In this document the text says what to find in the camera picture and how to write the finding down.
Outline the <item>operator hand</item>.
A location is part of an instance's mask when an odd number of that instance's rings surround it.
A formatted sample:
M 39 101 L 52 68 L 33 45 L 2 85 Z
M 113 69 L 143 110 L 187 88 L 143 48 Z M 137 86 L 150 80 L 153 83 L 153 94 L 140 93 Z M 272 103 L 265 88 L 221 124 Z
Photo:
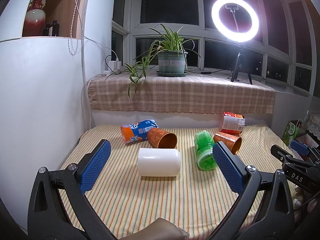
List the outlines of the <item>operator hand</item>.
M 171 222 L 157 218 L 154 222 L 148 225 L 146 228 L 123 237 L 121 239 L 132 239 L 132 240 L 144 240 L 144 239 L 189 239 L 189 233 L 183 229 L 175 226 Z

